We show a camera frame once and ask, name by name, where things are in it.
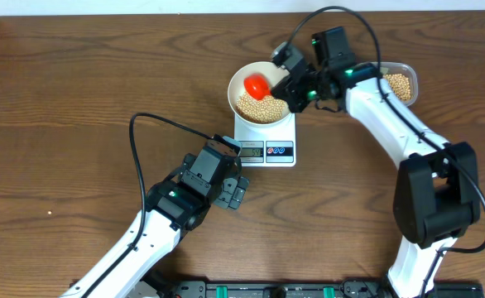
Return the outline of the red plastic scoop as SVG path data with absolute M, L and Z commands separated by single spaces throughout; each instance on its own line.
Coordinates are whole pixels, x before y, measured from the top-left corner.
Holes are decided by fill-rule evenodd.
M 271 94 L 269 84 L 262 74 L 251 74 L 243 80 L 246 92 L 255 100 L 263 100 Z

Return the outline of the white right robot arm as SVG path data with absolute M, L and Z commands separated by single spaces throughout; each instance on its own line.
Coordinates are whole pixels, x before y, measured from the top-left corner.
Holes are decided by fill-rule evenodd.
M 358 63 L 345 30 L 312 36 L 317 65 L 286 41 L 271 54 L 288 75 L 271 90 L 293 113 L 334 100 L 379 142 L 398 170 L 393 215 L 402 240 L 387 273 L 395 297 L 424 297 L 447 252 L 461 252 L 458 238 L 485 214 L 475 151 L 429 129 L 392 91 L 382 61 Z

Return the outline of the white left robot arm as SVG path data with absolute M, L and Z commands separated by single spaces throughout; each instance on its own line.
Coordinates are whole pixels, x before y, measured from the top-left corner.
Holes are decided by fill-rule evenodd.
M 249 186 L 241 142 L 214 136 L 142 193 L 142 209 L 118 242 L 64 295 L 125 297 L 146 273 L 199 227 L 212 205 L 238 209 Z

